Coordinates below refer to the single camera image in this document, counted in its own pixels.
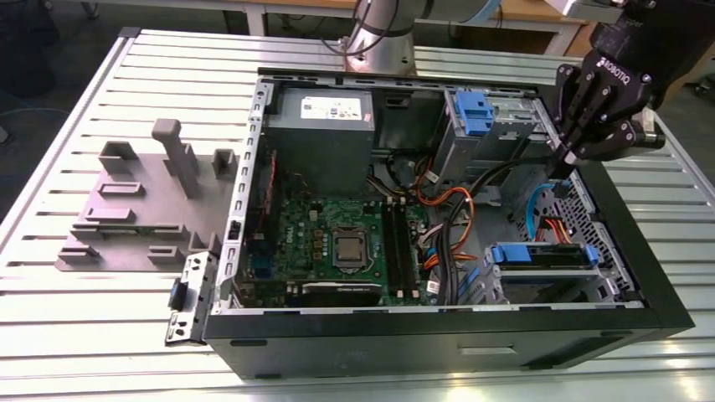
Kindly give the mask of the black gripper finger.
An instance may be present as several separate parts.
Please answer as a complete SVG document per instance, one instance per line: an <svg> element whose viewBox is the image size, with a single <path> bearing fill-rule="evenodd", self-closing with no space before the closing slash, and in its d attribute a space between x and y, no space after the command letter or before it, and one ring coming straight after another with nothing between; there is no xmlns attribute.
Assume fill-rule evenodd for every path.
<svg viewBox="0 0 715 402"><path fill-rule="evenodd" d="M550 178L567 178L574 171L586 141L595 137L587 130L601 118L611 93L601 73L570 64L559 67L550 111L559 144L550 159Z"/></svg>
<svg viewBox="0 0 715 402"><path fill-rule="evenodd" d="M567 174L586 161L613 161L665 146L656 112L646 106L637 114L609 120L611 91L603 91L577 108L567 120Z"/></svg>

